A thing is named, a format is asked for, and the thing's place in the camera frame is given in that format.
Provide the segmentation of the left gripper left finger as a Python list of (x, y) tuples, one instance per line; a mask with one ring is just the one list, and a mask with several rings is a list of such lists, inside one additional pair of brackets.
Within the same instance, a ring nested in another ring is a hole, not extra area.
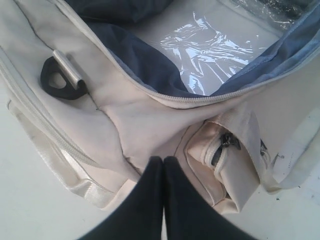
[(163, 225), (163, 160), (149, 159), (125, 200), (82, 240), (160, 240)]

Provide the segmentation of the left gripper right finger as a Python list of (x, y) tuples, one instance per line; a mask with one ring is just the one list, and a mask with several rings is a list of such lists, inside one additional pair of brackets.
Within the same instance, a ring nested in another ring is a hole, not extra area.
[(178, 160), (163, 160), (164, 210), (169, 240), (244, 240), (245, 232), (217, 213), (197, 192)]

